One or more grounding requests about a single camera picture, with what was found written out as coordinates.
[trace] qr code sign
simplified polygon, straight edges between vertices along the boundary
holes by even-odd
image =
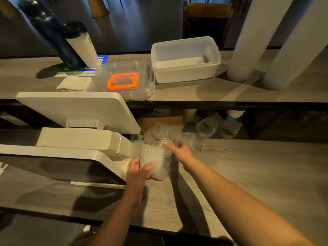
[[[101,63],[102,63],[102,61],[103,61],[103,59],[100,59],[99,60],[99,65],[98,66],[100,66],[101,65]],[[90,68],[90,67],[85,67],[85,69],[96,69],[97,67],[94,67],[94,68]]]

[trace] clear plastic tray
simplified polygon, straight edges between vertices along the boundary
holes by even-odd
[[[106,63],[94,72],[87,91],[115,91],[124,100],[148,100],[155,90],[155,74],[150,60]]]

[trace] wooden countertop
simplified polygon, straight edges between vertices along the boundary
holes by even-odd
[[[207,139],[194,156],[275,209],[314,245],[328,241],[328,145]],[[146,182],[148,198],[132,225],[203,236],[227,236],[182,167],[171,179]],[[9,167],[0,176],[0,207],[103,220],[121,190],[70,185]]]
[[[216,102],[328,102],[328,49],[318,57],[286,89],[270,91],[259,82],[279,49],[266,50],[255,71],[245,81],[225,80],[233,51],[221,51],[222,63],[212,79],[157,84],[152,101],[216,101]],[[109,61],[150,59],[150,54],[111,55]],[[19,91],[56,91],[63,77],[53,77],[61,63],[58,57],[0,60],[0,99],[14,99]]]

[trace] folded napkin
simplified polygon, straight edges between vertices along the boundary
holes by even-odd
[[[85,91],[92,83],[91,77],[68,76],[56,88],[62,91]]]

